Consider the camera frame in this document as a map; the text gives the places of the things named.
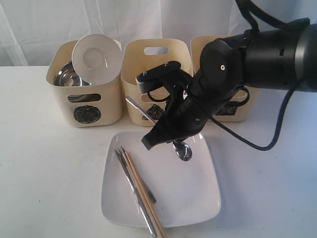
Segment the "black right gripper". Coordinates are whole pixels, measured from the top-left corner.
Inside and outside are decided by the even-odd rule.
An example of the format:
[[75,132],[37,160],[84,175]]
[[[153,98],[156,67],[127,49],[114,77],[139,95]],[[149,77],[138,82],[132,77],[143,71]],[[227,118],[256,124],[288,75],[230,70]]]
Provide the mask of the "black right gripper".
[[197,134],[212,115],[212,76],[198,71],[187,85],[177,84],[168,89],[170,98],[163,116],[141,139],[147,150]]

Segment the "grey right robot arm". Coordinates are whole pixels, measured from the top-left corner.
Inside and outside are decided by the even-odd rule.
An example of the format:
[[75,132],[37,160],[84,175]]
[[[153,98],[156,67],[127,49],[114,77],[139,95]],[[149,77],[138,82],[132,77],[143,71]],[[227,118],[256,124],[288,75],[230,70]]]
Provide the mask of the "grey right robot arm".
[[317,26],[308,19],[273,31],[247,31],[207,43],[194,75],[168,61],[136,78],[141,92],[165,88],[169,95],[161,118],[143,138],[147,149],[198,134],[206,122],[245,86],[286,90],[270,150],[278,140],[287,104],[295,91],[317,90]]

